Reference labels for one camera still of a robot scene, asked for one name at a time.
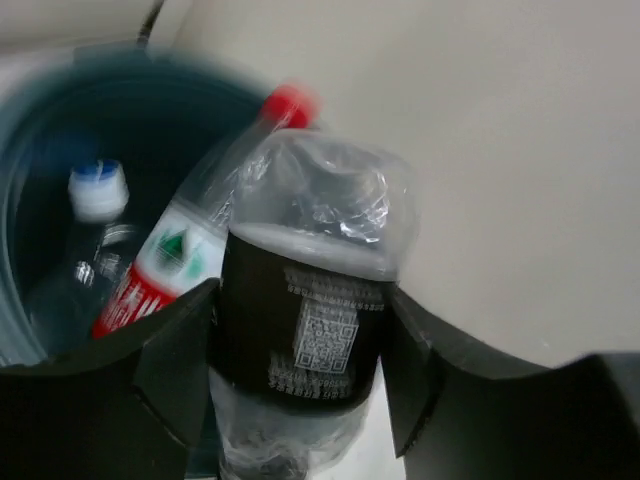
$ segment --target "dark green trash can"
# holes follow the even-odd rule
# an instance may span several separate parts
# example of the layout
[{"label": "dark green trash can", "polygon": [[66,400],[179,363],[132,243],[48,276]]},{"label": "dark green trash can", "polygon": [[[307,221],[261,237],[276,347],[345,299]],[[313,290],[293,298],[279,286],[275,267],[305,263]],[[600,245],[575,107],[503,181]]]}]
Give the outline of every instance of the dark green trash can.
[{"label": "dark green trash can", "polygon": [[230,72],[143,51],[83,58],[13,92],[0,108],[0,366],[44,359],[22,299],[61,260],[70,168],[96,154],[121,161],[128,213],[150,228],[195,163],[246,127],[266,93]]}]

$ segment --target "red bottle cap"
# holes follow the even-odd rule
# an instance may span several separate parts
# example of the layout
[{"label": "red bottle cap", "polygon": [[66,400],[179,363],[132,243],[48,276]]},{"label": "red bottle cap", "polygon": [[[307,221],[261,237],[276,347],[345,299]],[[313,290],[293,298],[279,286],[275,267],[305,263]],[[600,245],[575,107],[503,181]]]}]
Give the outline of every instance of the red bottle cap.
[{"label": "red bottle cap", "polygon": [[316,97],[302,87],[280,85],[265,100],[260,114],[273,120],[278,128],[307,128],[318,113]]}]

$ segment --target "white bottle cap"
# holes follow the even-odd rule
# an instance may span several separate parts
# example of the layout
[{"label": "white bottle cap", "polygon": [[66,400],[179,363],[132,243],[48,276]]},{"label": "white bottle cap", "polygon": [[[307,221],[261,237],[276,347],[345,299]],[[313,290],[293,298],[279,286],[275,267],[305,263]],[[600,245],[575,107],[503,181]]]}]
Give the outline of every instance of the white bottle cap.
[{"label": "white bottle cap", "polygon": [[127,206],[129,190],[120,163],[98,160],[71,170],[69,196],[81,222],[115,220]]}]

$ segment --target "bottle label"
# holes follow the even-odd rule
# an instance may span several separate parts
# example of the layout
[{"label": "bottle label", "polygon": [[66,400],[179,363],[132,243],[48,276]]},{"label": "bottle label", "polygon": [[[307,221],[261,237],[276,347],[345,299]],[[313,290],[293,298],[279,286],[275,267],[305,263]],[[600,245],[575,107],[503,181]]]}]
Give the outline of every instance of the bottle label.
[{"label": "bottle label", "polygon": [[219,277],[224,240],[172,202],[93,328],[98,338],[150,315],[209,277]]},{"label": "bottle label", "polygon": [[230,233],[209,361],[240,389],[285,407],[360,403],[394,286],[312,267]]}]

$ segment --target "plastic bottle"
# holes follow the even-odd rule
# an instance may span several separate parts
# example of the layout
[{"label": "plastic bottle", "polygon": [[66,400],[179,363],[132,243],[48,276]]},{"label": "plastic bottle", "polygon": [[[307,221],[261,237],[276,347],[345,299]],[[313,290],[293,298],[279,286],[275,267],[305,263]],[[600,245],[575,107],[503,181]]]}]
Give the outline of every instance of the plastic bottle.
[{"label": "plastic bottle", "polygon": [[96,321],[94,338],[153,313],[206,278],[220,276],[239,167],[274,130],[306,128],[314,115],[308,94],[281,86],[267,98],[255,123],[228,149],[214,148],[198,163]]},{"label": "plastic bottle", "polygon": [[137,228],[122,223],[129,192],[118,162],[74,168],[69,195],[75,222],[63,263],[27,299],[31,323],[49,355],[87,342],[96,315],[141,244]]},{"label": "plastic bottle", "polygon": [[211,337],[228,478],[346,450],[417,223],[408,166],[387,152],[286,130],[245,163]]}]

